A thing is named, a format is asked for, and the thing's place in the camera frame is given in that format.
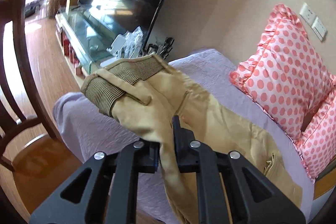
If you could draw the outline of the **tan khaki pants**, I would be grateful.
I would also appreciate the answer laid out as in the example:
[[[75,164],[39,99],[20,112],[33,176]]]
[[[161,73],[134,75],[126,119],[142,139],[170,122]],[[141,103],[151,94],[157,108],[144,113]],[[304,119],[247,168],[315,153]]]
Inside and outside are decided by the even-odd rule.
[[[272,135],[223,106],[189,76],[157,55],[120,59],[88,76],[82,92],[100,112],[148,141],[160,144],[169,204],[181,223],[198,221],[196,178],[180,174],[174,155],[173,116],[214,151],[240,152],[295,206],[302,188],[285,169]]]

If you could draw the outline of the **lavender bed sheet mattress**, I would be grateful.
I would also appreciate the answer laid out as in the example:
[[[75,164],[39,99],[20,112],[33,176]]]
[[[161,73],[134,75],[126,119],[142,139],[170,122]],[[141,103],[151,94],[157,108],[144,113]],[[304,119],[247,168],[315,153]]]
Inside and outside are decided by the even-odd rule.
[[[215,49],[199,51],[169,63],[187,74],[241,121],[247,121],[250,129],[266,133],[275,141],[279,152],[275,159],[266,159],[288,171],[302,192],[301,210],[310,218],[314,186],[304,170],[293,144],[278,125],[244,93],[234,87],[229,73],[235,66]],[[95,152],[112,154],[137,140],[137,135],[123,128],[113,118],[100,114],[98,108],[82,93],[67,93],[54,106],[53,116],[66,146],[80,161],[87,161]],[[179,223],[167,200],[160,172],[141,174],[138,186],[138,209],[164,223]]]

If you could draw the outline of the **dark wooden chair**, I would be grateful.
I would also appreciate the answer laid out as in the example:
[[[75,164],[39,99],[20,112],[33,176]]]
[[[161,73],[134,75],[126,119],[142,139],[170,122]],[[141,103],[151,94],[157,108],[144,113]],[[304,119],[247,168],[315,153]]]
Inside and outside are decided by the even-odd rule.
[[[13,173],[33,174],[38,171],[36,162],[30,163],[34,160],[33,158],[26,157],[21,153],[18,155],[18,160],[10,161],[3,155],[7,145],[16,136],[39,124],[43,125],[47,135],[52,140],[58,139],[58,131],[42,102],[30,67],[25,36],[25,4],[26,0],[1,0],[1,91],[9,106],[20,120],[17,123],[6,110],[5,106],[1,104],[1,129],[5,134],[1,137],[1,165]],[[26,116],[23,114],[9,87],[3,61],[3,39],[5,25],[8,23],[12,23],[13,25],[13,45],[17,66],[35,115]]]

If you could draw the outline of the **pink polka dot pillow left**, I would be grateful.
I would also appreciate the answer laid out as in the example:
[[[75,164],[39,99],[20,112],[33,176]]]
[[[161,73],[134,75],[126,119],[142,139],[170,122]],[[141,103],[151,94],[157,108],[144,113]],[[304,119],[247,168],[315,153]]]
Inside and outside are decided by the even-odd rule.
[[[230,81],[252,98],[291,138],[301,138],[303,120],[333,88],[331,75],[308,40],[298,16],[274,6],[256,53],[230,73]]]

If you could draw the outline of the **pink polka dot pillow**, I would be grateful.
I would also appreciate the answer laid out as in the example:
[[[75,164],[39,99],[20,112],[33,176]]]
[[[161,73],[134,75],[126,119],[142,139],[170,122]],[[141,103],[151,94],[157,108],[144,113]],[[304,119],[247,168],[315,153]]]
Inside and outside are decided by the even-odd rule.
[[[329,94],[310,112],[313,116],[295,142],[308,176],[315,180],[335,157],[335,75]]]
[[[301,138],[303,120],[333,88],[331,75],[308,40],[298,16],[274,6],[256,53],[230,73],[230,81],[252,98],[291,138]]]

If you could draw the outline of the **pink polka dot pillow right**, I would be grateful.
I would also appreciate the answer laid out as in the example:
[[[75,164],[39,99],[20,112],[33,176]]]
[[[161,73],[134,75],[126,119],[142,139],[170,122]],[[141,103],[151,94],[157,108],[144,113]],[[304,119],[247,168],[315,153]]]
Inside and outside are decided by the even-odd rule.
[[[308,176],[315,180],[335,157],[335,75],[329,94],[310,112],[313,116],[295,142]]]

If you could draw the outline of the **glass top tv cabinet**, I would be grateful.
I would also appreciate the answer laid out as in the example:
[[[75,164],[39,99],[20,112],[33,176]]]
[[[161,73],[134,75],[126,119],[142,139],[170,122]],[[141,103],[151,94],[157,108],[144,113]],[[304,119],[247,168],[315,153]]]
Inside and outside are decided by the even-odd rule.
[[[112,58],[107,51],[119,34],[126,30],[113,16],[125,11],[125,5],[114,1],[111,5],[76,5],[61,7],[55,15],[56,22],[69,40],[81,65],[84,76],[100,68]]]

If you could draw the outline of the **wooden headboard panel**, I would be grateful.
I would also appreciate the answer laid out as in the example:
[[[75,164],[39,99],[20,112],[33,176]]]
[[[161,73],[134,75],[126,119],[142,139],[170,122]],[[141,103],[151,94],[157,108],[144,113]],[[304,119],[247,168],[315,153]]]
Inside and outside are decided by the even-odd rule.
[[[329,165],[317,177],[314,184],[314,200],[335,187],[335,165]]]

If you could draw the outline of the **white wall switch plate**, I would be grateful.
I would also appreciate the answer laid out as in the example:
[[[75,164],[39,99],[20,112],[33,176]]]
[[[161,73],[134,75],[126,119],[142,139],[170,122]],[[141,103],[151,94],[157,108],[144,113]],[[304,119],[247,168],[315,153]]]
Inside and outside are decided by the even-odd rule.
[[[314,31],[314,33],[317,35],[319,40],[323,42],[327,34],[327,29],[318,16],[315,18],[313,24],[311,25],[311,28]]]

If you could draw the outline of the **white wall socket plate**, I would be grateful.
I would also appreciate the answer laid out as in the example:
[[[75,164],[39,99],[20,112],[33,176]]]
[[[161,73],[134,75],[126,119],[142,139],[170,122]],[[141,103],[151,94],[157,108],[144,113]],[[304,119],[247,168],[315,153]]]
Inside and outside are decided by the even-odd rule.
[[[304,21],[311,27],[315,21],[316,13],[311,9],[311,7],[304,3],[299,11],[299,14],[304,19]]]

